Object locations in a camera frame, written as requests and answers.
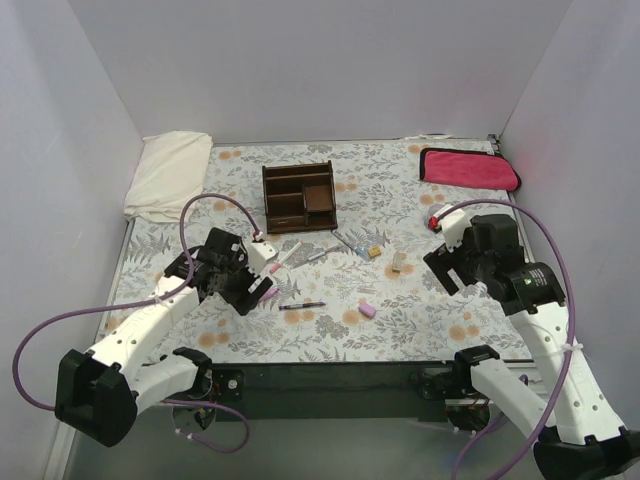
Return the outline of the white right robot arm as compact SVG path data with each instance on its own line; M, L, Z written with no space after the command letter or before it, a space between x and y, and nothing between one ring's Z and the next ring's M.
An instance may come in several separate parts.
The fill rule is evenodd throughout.
M425 263L448 294L481 283L520 334L549 395L542 400L487 345L455 355L454 389L482 394L533 439L546 479L606 479L639 461L639 434L626 427L602 393L570 324L553 270L530 262L516 221L506 214L468 217L438 212L428 227L445 241Z

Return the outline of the pink eraser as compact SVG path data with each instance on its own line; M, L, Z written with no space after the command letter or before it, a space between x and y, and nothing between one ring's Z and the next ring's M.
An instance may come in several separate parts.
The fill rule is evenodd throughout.
M374 318L377 313L376 308L366 302L361 302L358 305L358 311L369 319Z

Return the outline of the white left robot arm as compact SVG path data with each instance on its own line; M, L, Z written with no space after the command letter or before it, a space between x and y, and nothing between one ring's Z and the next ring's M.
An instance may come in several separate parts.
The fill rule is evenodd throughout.
M262 276L278 254L266 241L245 243L211 229L205 243L181 253L158 281L151 303L138 308L85 352L69 351L58 369L54 413L58 420L112 447L137 416L174 395L200 400L213 390L213 363L180 347L150 364L160 340L208 297L219 295L239 315L253 310L272 287Z

